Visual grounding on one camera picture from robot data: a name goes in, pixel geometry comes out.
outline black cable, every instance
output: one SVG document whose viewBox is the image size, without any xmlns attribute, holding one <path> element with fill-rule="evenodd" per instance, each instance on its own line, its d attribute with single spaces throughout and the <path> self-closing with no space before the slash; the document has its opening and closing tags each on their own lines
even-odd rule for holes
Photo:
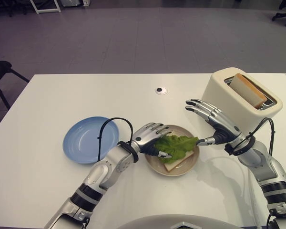
<svg viewBox="0 0 286 229">
<path fill-rule="evenodd" d="M 270 217 L 271 217 L 271 215 L 269 214 L 269 216 L 268 216 L 268 218 L 267 218 L 266 229 L 269 229 Z"/>
<path fill-rule="evenodd" d="M 101 126 L 101 129 L 100 129 L 100 135 L 98 136 L 98 139 L 99 139 L 99 155 L 98 155 L 98 159 L 97 161 L 100 161 L 101 160 L 101 141 L 102 141 L 102 134 L 103 134 L 103 130 L 105 128 L 105 126 L 112 120 L 114 119 L 121 119 L 121 120 L 124 120 L 125 122 L 128 123 L 129 127 L 130 127 L 130 130 L 131 130 L 131 134 L 130 134 L 130 140 L 128 142 L 128 144 L 131 146 L 132 144 L 132 138 L 133 138 L 133 125 L 125 118 L 119 118 L 119 117 L 115 117 L 115 118 L 111 118 L 111 119 L 108 119 L 106 120 L 106 122 L 103 123 L 103 125 Z"/>
<path fill-rule="evenodd" d="M 271 138 L 270 138 L 270 146 L 269 146 L 269 154 L 272 156 L 272 150 L 273 150 L 273 143 L 275 138 L 275 125 L 271 118 L 263 118 L 261 122 L 257 125 L 257 127 L 254 129 L 254 131 L 249 132 L 249 135 L 244 138 L 243 141 L 241 141 L 239 144 L 237 144 L 232 151 L 234 151 L 240 144 L 242 144 L 245 140 L 251 138 L 261 127 L 265 124 L 265 122 L 269 121 L 270 127 L 271 127 Z"/>
</svg>

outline blue plate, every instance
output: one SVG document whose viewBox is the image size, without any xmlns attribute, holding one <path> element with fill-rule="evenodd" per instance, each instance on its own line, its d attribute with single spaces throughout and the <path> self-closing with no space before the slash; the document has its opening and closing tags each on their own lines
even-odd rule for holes
<svg viewBox="0 0 286 229">
<path fill-rule="evenodd" d="M 98 159 L 100 129 L 108 120 L 105 117 L 90 117 L 79 121 L 67 132 L 62 148 L 65 155 L 80 164 L 95 163 Z M 101 159 L 108 151 L 117 146 L 119 129 L 114 122 L 109 122 L 102 134 Z"/>
</svg>

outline lettuce leaf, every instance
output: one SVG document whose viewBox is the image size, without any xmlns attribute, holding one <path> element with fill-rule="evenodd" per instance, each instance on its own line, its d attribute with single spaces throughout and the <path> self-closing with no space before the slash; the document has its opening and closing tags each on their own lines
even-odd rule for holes
<svg viewBox="0 0 286 229">
<path fill-rule="evenodd" d="M 159 158 L 163 163 L 171 164 L 176 160 L 184 158 L 185 153 L 191 151 L 198 140 L 198 137 L 164 136 L 154 144 L 154 147 L 172 155 L 172 158 Z"/>
</svg>

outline robotic hand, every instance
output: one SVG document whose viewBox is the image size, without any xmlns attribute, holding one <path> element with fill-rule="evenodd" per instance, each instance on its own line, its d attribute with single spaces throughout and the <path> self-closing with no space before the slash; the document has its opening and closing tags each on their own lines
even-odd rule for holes
<svg viewBox="0 0 286 229">
<path fill-rule="evenodd" d="M 151 156 L 171 158 L 166 152 L 154 148 L 154 143 L 164 135 L 170 133 L 169 127 L 162 123 L 149 123 L 140 128 L 133 135 L 132 147 L 137 151 Z"/>
<path fill-rule="evenodd" d="M 170 158 L 171 155 L 154 148 L 154 143 L 170 133 L 161 123 L 148 123 L 134 133 L 131 145 L 120 143 L 106 157 L 95 163 L 75 193 L 55 213 L 44 229 L 85 229 L 93 209 L 120 174 L 137 161 L 137 153 Z"/>
<path fill-rule="evenodd" d="M 249 138 L 214 105 L 192 99 L 186 101 L 186 110 L 201 116 L 214 129 L 212 137 L 197 142 L 198 146 L 224 144 L 225 151 L 238 157 L 238 160 L 254 174 L 268 201 L 267 208 L 271 216 L 275 216 L 273 225 L 286 228 L 286 173 L 281 164 L 267 152 L 266 146 Z"/>
</svg>

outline bread slice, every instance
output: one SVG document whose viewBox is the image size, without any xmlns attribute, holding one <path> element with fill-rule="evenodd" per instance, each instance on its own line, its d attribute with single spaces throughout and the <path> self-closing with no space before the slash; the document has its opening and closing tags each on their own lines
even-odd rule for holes
<svg viewBox="0 0 286 229">
<path fill-rule="evenodd" d="M 255 108 L 260 107 L 267 100 L 266 96 L 240 73 L 234 76 L 230 87 Z"/>
<path fill-rule="evenodd" d="M 166 170 L 167 170 L 168 172 L 170 172 L 170 171 L 173 170 L 176 166 L 178 166 L 181 162 L 183 162 L 184 160 L 186 160 L 189 156 L 191 156 L 191 155 L 193 155 L 193 154 L 194 154 L 193 151 L 187 151 L 187 152 L 185 153 L 185 157 L 184 157 L 184 158 L 181 158 L 181 159 L 179 159 L 179 160 L 176 160 L 176 161 L 174 161 L 174 162 L 171 163 L 171 164 L 164 163 L 164 166 L 165 166 Z"/>
</svg>

